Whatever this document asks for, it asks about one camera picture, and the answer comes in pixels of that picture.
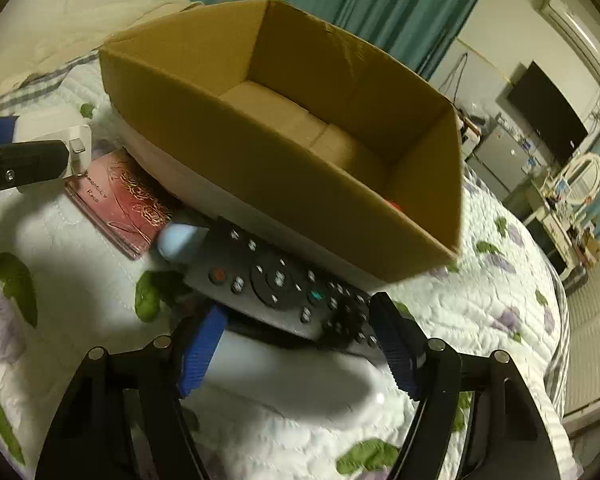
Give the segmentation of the brown cardboard box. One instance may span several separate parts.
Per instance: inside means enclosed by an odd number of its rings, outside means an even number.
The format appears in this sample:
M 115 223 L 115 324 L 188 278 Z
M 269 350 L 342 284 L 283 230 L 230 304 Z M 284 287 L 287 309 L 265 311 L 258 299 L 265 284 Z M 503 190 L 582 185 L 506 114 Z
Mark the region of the brown cardboard box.
M 454 108 L 350 32 L 282 0 L 226 2 L 119 32 L 99 63 L 126 149 L 203 214 L 363 287 L 460 252 Z

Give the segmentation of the white dressing table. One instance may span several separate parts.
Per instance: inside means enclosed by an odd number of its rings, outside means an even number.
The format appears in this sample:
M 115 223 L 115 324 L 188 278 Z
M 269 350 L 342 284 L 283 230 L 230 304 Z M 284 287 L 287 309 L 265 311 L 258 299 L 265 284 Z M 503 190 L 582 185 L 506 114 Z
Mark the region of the white dressing table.
M 534 234 L 547 259 L 565 282 L 577 268 L 592 268 L 600 258 L 600 243 L 588 230 L 562 220 L 541 189 L 531 181 L 524 189 L 531 212 L 522 224 Z

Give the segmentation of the light blue earbud case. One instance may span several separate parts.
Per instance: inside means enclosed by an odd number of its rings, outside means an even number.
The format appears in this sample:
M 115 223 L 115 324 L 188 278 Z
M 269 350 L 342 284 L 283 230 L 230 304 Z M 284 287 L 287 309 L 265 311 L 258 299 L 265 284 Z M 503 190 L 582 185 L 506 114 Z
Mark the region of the light blue earbud case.
M 169 223 L 158 235 L 157 249 L 166 261 L 189 264 L 207 237 L 205 226 L 185 223 Z

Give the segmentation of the black remote control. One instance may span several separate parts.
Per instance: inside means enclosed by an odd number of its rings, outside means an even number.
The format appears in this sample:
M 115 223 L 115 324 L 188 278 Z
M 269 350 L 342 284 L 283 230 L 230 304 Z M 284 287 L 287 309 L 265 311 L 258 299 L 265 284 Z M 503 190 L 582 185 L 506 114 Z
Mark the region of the black remote control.
M 368 324 L 370 295 L 219 219 L 186 284 L 230 310 L 239 333 L 279 347 L 314 347 L 385 362 Z

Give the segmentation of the black wall television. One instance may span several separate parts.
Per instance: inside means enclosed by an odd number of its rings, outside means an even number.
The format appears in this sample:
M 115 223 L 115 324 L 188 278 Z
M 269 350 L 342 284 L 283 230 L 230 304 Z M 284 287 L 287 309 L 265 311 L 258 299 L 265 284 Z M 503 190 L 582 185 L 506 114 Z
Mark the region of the black wall television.
M 569 101 L 532 62 L 513 84 L 506 100 L 541 138 L 556 162 L 565 165 L 588 136 L 584 123 Z

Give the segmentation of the white power adapter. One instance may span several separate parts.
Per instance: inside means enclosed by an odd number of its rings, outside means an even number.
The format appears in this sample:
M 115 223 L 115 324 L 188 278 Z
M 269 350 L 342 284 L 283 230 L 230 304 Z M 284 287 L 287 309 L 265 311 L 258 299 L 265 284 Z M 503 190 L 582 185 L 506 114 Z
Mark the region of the white power adapter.
M 21 114 L 14 141 L 26 144 L 26 163 L 15 169 L 15 186 L 86 173 L 92 160 L 92 130 L 69 105 Z

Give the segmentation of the red small object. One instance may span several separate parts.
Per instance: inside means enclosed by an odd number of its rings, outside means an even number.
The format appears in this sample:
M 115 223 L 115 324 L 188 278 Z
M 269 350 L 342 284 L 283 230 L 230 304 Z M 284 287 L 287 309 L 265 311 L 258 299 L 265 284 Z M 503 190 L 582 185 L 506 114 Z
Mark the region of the red small object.
M 396 204 L 395 202 L 392 202 L 391 200 L 386 200 L 386 203 L 393 207 L 395 210 L 403 212 L 403 209 L 400 207 L 400 205 Z

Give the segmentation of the cream pillow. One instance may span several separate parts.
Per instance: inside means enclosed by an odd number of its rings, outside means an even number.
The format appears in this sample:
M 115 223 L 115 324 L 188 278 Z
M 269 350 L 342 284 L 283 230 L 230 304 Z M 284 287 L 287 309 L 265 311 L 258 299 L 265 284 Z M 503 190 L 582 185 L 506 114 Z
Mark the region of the cream pillow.
M 0 96 L 190 0 L 8 0 L 0 13 Z

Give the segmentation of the white air conditioner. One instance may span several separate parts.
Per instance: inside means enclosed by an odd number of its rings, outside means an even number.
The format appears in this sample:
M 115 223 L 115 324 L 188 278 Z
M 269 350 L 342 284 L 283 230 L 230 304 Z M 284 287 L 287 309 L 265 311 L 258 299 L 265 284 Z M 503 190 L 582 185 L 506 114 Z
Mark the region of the white air conditioner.
M 544 0 L 540 13 L 576 52 L 600 86 L 600 42 L 562 0 Z

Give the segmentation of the silver mini fridge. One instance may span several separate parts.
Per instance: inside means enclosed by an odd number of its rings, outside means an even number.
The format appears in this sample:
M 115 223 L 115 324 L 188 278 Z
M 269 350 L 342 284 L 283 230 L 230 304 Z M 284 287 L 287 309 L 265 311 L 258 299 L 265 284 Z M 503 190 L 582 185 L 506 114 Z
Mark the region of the silver mini fridge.
M 468 158 L 468 166 L 499 199 L 518 188 L 528 177 L 529 154 L 502 126 L 484 136 Z

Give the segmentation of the white oval vanity mirror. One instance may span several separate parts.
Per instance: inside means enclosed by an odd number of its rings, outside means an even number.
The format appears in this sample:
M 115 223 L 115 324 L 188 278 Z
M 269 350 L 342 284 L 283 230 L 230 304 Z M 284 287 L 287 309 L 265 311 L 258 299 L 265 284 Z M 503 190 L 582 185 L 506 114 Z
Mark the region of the white oval vanity mirror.
M 558 174 L 554 186 L 561 202 L 582 206 L 600 192 L 600 156 L 586 153 L 575 157 Z

